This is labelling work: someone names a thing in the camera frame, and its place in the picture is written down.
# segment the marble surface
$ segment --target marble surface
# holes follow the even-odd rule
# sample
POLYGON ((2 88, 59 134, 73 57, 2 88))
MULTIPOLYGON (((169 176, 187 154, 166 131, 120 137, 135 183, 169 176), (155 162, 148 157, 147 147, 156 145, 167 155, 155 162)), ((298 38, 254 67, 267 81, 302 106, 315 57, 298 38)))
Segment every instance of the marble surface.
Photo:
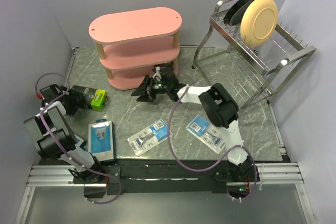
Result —
MULTIPOLYGON (((178 79, 182 83, 207 86, 208 83, 202 78, 200 72, 197 69, 191 69, 195 50, 196 48, 181 48, 178 57, 180 68, 178 79)), ((221 50, 203 48, 201 57, 219 51, 221 50)), ((98 53, 93 47, 81 47, 76 50, 75 56, 70 74, 71 85, 104 89, 109 95, 109 101, 103 112, 80 109, 73 118, 67 116, 66 119, 73 131, 87 139, 88 124, 97 119, 106 118, 115 124, 117 158, 172 159, 167 141, 136 157, 127 138, 159 119, 168 123, 174 102, 164 94, 158 95, 156 104, 136 102, 136 98, 131 96, 132 90, 115 90, 109 84, 98 53)), ((206 60, 200 65, 211 82, 223 84, 240 106, 248 98, 247 94, 256 88, 253 80, 246 76, 246 66, 235 53, 206 60)), ((171 129, 174 149, 181 159, 218 159, 220 154, 214 153, 185 129, 198 114, 206 117, 201 105, 186 103, 177 107, 171 129)), ((245 141, 244 145, 256 160, 282 160, 266 101, 252 105, 239 113, 239 129, 245 141)))

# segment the metal dish rack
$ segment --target metal dish rack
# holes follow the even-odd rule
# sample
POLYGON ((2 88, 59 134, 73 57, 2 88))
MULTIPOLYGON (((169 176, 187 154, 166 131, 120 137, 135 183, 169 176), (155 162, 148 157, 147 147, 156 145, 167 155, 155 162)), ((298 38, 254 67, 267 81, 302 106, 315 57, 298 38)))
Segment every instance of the metal dish rack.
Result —
POLYGON ((192 68, 197 67, 205 80, 212 85, 213 83, 199 63, 215 57, 219 58, 223 54, 230 55, 232 64, 235 64, 239 71, 244 73, 245 77, 232 80, 232 76, 228 76, 229 71, 223 71, 223 75, 243 99, 244 104, 240 108, 243 110, 263 99, 267 99, 270 103, 307 62, 316 51, 316 48, 309 45, 303 46, 302 40, 299 41, 297 36, 293 36, 292 31, 288 32, 287 27, 283 28, 281 26, 282 23, 277 24, 275 32, 264 44, 258 47, 250 47, 240 37, 240 24, 231 26, 223 22, 224 16, 229 9, 221 12, 219 12, 219 9, 223 4, 230 1, 233 0, 222 0, 217 3, 215 11, 209 20, 209 31, 196 50, 192 68), (229 47, 222 52, 198 58, 201 49, 208 41, 214 28, 229 42, 229 47), (292 65, 293 67, 289 67, 289 70, 286 71, 286 77, 273 89, 270 84, 275 77, 284 67, 292 65), (246 80, 252 83, 252 89, 244 87, 246 80))

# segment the wooden post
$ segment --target wooden post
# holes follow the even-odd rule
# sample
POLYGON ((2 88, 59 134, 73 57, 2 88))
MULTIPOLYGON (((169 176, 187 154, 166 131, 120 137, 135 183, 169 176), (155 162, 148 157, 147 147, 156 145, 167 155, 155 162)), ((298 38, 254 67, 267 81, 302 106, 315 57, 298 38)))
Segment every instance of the wooden post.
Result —
POLYGON ((112 80, 113 79, 113 73, 112 73, 112 71, 110 69, 105 68, 105 72, 107 74, 107 78, 109 80, 112 80))
POLYGON ((97 51, 98 51, 98 53, 99 53, 99 57, 100 57, 100 59, 102 59, 102 60, 105 60, 106 59, 106 54, 105 54, 105 52, 104 52, 104 48, 103 48, 103 45, 102 44, 99 44, 99 43, 95 43, 96 44, 96 49, 97 49, 97 51))
MULTIPOLYGON (((180 46, 180 30, 173 34, 173 47, 177 48, 180 46)), ((177 74, 179 71, 179 64, 177 58, 173 60, 174 73, 177 74)))

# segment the black plate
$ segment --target black plate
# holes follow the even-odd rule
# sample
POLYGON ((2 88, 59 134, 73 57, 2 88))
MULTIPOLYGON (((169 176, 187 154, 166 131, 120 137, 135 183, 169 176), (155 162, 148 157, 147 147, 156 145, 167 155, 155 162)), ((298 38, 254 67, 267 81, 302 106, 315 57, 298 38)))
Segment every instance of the black plate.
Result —
POLYGON ((242 22, 243 15, 253 0, 238 0, 224 16, 224 24, 237 25, 242 22))

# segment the black and green box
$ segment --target black and green box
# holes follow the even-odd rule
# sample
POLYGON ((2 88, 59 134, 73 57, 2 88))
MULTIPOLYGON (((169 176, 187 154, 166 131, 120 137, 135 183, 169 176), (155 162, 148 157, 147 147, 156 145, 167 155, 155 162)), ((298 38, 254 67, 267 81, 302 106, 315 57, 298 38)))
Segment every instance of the black and green box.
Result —
POLYGON ((76 85, 73 85, 71 89, 84 94, 84 100, 83 102, 80 102, 79 107, 97 111, 103 110, 107 101, 106 90, 92 89, 76 85))

